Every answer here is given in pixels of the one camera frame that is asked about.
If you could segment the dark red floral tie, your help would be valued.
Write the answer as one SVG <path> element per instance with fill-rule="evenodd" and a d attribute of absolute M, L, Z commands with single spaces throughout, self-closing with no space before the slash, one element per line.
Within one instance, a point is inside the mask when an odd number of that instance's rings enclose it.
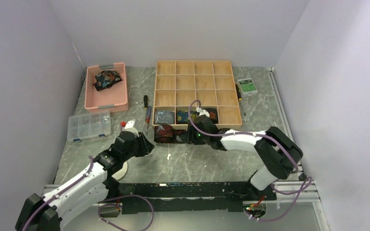
<path fill-rule="evenodd" d="M 187 141 L 187 131 L 174 129 L 171 125 L 161 124 L 154 127 L 154 142 L 182 144 Z"/>

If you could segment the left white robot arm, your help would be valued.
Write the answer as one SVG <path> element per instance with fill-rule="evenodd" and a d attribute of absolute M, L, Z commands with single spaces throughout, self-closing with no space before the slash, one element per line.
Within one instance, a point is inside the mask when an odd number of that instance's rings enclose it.
<path fill-rule="evenodd" d="M 113 202 L 119 196 L 119 182 L 113 177 L 132 157 L 143 157 L 155 146 L 143 133 L 121 132 L 109 148 L 97 156 L 79 174 L 58 188 L 24 202 L 15 225 L 17 231 L 61 231 L 72 219 L 93 204 Z"/>

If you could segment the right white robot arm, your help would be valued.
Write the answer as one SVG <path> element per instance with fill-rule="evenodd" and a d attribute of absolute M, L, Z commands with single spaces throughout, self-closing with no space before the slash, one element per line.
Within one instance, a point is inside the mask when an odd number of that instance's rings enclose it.
<path fill-rule="evenodd" d="M 264 195 L 265 189 L 277 180 L 285 180 L 298 170 L 302 150 L 284 132 L 270 127 L 259 132 L 217 128 L 212 120 L 201 115 L 188 123 L 189 143 L 208 144 L 214 150 L 256 152 L 264 166 L 248 180 L 246 193 L 252 200 Z"/>

